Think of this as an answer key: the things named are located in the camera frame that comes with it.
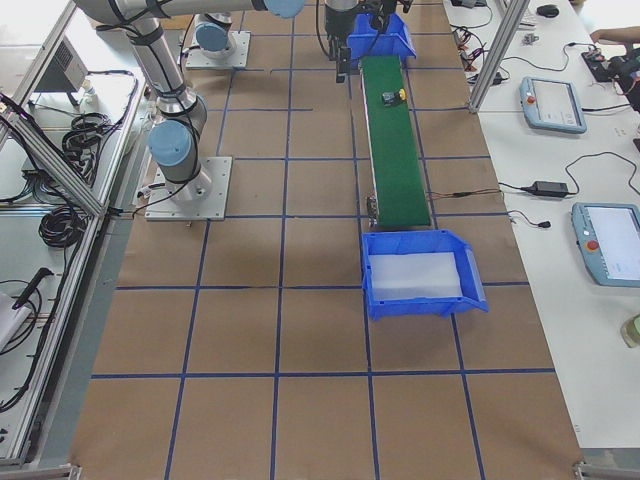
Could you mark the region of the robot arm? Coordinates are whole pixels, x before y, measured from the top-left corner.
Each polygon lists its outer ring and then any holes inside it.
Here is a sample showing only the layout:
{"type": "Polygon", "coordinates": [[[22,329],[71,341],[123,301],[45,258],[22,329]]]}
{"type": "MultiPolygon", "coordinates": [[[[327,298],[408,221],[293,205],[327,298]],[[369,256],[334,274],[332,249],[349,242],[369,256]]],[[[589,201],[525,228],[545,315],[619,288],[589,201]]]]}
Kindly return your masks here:
{"type": "Polygon", "coordinates": [[[194,38],[204,56],[221,60],[235,49],[230,29],[233,23],[230,12],[203,13],[195,18],[194,38]]]}
{"type": "Polygon", "coordinates": [[[203,172],[199,141],[208,114],[189,87],[165,39],[163,19],[191,15],[200,46],[218,52],[230,45],[226,17],[232,12],[267,12],[292,19],[303,1],[77,1],[75,5],[104,30],[121,30],[156,95],[161,121],[148,148],[164,175],[166,198],[182,206],[211,191],[203,172]]]}

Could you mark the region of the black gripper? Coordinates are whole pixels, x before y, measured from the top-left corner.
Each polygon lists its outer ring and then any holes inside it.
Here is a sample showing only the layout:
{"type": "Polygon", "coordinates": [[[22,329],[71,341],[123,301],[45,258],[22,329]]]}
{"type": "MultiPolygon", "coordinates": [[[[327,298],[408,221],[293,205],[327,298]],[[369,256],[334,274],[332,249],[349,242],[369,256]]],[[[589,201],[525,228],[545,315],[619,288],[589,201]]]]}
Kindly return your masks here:
{"type": "Polygon", "coordinates": [[[328,41],[328,58],[336,60],[336,82],[344,83],[350,73],[348,38],[352,34],[359,13],[358,0],[326,0],[324,29],[328,41]]]}

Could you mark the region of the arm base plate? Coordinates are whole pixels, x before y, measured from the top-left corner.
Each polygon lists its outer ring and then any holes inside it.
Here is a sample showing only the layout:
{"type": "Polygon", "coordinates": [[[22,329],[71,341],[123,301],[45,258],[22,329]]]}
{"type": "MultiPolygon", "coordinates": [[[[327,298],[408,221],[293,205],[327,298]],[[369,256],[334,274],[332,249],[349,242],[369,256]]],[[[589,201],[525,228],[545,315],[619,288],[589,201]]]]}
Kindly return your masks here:
{"type": "Polygon", "coordinates": [[[230,31],[226,45],[221,49],[207,49],[194,36],[187,52],[185,66],[188,70],[244,70],[247,66],[251,33],[230,31]]]}
{"type": "Polygon", "coordinates": [[[225,219],[233,158],[200,158],[199,175],[183,185],[166,182],[159,167],[154,182],[163,186],[154,189],[149,206],[144,210],[148,221],[201,221],[225,219]]]}

